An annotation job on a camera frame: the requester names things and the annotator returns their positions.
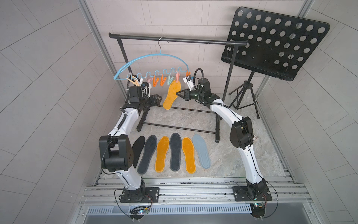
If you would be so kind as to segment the blue multi-clip hanger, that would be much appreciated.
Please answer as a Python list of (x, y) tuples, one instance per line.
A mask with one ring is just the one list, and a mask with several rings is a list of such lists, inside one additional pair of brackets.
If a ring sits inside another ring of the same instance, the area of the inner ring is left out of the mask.
[[(175, 39), (166, 37), (151, 37), (151, 36), (134, 36), (134, 35), (115, 35), (109, 34), (111, 39), (116, 39), (126, 64), (123, 65), (114, 75), (114, 80), (126, 80), (130, 74), (136, 75), (139, 78), (151, 79), (164, 74), (169, 76), (169, 81), (174, 79), (174, 73), (179, 74), (188, 73), (189, 65), (181, 58), (169, 54), (162, 53), (161, 42), (178, 42), (187, 43), (187, 39)], [(124, 48), (124, 40), (137, 41), (157, 41), (158, 47), (150, 46), (152, 54), (149, 50), (145, 50), (146, 55), (139, 56), (131, 61), (128, 60), (127, 53)]]

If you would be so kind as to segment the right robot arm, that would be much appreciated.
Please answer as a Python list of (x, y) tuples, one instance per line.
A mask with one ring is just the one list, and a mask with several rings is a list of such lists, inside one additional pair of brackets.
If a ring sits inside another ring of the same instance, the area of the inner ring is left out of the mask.
[(258, 163), (255, 158), (253, 143), (254, 134), (252, 121), (249, 117), (242, 117), (226, 105), (219, 96), (211, 92), (210, 82), (204, 78), (201, 68), (196, 72), (201, 72), (201, 78), (196, 80), (190, 72), (183, 78), (188, 88), (182, 91), (175, 91), (176, 95), (185, 101), (195, 100), (197, 103), (206, 106), (208, 109), (219, 115), (230, 127), (229, 139), (232, 145), (238, 149), (246, 172), (247, 190), (246, 194), (250, 200), (272, 200), (271, 192), (267, 186), (267, 181), (263, 178)]

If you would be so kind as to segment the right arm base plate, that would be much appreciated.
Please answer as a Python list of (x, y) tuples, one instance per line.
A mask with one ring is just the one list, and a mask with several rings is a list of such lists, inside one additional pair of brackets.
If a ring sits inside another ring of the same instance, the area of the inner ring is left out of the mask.
[(234, 193), (234, 198), (236, 202), (242, 201), (272, 201), (272, 195), (268, 187), (266, 187), (262, 193), (259, 193), (258, 196), (253, 197), (249, 195), (248, 188), (246, 186), (233, 186), (231, 187)]

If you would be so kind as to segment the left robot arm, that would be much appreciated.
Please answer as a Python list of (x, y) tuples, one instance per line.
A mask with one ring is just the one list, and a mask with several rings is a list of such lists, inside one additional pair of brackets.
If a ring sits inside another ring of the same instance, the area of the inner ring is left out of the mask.
[(127, 87), (125, 104), (120, 108), (120, 119), (114, 129), (99, 139), (101, 169), (107, 175), (117, 175), (125, 184), (122, 196), (123, 201), (139, 202), (147, 198), (145, 182), (134, 168), (135, 154), (129, 140), (129, 134), (143, 112), (146, 118), (150, 107), (158, 106), (162, 97), (151, 95), (151, 84), (137, 75), (130, 75)]

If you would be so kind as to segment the black shoe insole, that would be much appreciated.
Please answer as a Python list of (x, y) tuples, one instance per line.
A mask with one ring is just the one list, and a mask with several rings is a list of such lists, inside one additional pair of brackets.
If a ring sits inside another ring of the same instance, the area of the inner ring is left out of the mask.
[(141, 155), (141, 152), (144, 148), (145, 145), (145, 137), (144, 136), (140, 136), (136, 139), (136, 141), (134, 142), (133, 146), (132, 146), (132, 150), (134, 153), (134, 159), (133, 159), (133, 167), (136, 168), (139, 162), (139, 157)]

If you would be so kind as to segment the light blue insole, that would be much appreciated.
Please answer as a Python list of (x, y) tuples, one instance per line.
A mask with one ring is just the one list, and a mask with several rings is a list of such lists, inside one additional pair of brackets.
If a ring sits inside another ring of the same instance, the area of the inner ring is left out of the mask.
[(202, 168), (209, 169), (211, 167), (211, 160), (205, 140), (202, 136), (195, 134), (193, 136), (192, 142), (195, 150), (197, 151)]

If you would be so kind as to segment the orange yellow shoe insole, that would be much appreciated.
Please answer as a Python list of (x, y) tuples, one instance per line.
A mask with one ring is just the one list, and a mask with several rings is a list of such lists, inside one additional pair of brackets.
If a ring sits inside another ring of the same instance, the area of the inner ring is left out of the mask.
[(157, 156), (155, 161), (155, 171), (161, 173), (165, 169), (166, 155), (169, 149), (169, 138), (163, 136), (157, 144)]

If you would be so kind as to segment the black garment rack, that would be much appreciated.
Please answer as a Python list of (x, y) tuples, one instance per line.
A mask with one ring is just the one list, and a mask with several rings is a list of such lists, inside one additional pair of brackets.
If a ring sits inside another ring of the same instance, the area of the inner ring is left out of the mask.
[[(121, 67), (118, 72), (115, 74), (114, 79), (120, 80), (120, 74), (125, 70), (131, 71), (130, 66), (140, 60), (141, 58), (135, 58), (131, 61), (128, 60), (127, 54), (124, 49), (123, 40), (143, 40), (143, 41), (166, 41), (166, 42), (176, 42), (176, 43), (199, 43), (199, 44), (214, 44), (214, 45), (227, 45), (229, 47), (233, 47), (234, 53), (232, 56), (232, 60), (230, 61), (230, 67), (232, 68), (235, 64), (236, 52), (239, 47), (244, 47), (247, 45), (247, 42), (243, 41), (215, 41), (215, 40), (197, 40), (197, 39), (184, 39), (184, 38), (167, 38), (167, 37), (150, 37), (150, 36), (134, 36), (134, 35), (118, 35), (109, 33), (109, 37), (111, 39), (116, 39), (121, 51), (122, 55), (125, 59), (126, 64)], [(166, 110), (172, 108), (172, 104), (176, 100), (177, 97), (181, 97), (186, 101), (195, 99), (200, 104), (210, 107), (216, 103), (216, 100), (219, 98), (217, 95), (211, 92), (211, 88), (209, 86), (209, 81), (202, 77), (200, 79), (200, 83), (195, 85), (196, 76), (192, 76), (189, 69), (185, 70), (186, 76), (184, 77), (184, 81), (186, 82), (188, 88), (181, 89), (181, 83), (179, 81), (180, 75), (182, 73), (181, 68), (179, 68), (175, 72), (175, 76), (169, 76), (169, 89), (167, 98), (163, 104), (163, 107)], [(143, 113), (143, 117), (137, 126), (137, 131), (141, 131), (143, 125), (145, 124), (145, 119), (149, 112), (149, 108), (152, 106), (159, 106), (161, 102), (161, 97), (159, 95), (150, 96), (150, 88), (155, 86), (158, 81), (163, 81), (163, 75), (166, 72), (160, 73), (156, 71), (154, 75), (151, 75), (149, 72), (143, 77), (140, 73), (134, 75), (129, 73), (126, 77), (127, 80), (127, 93), (125, 100), (125, 107), (133, 106), (138, 110), (139, 113)]]

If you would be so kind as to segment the dark grey shoe insole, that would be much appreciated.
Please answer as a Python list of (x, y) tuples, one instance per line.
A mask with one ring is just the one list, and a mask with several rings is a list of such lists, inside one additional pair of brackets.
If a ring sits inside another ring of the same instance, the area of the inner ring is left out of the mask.
[(147, 172), (150, 165), (151, 158), (157, 147), (157, 137), (155, 135), (149, 136), (144, 145), (142, 159), (137, 167), (137, 172), (143, 175)]

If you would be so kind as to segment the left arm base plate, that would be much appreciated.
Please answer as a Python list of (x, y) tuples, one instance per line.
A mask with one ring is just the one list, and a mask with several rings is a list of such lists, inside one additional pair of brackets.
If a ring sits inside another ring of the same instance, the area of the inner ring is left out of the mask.
[(124, 189), (118, 198), (121, 203), (157, 203), (159, 191), (158, 187), (145, 187), (137, 190)]

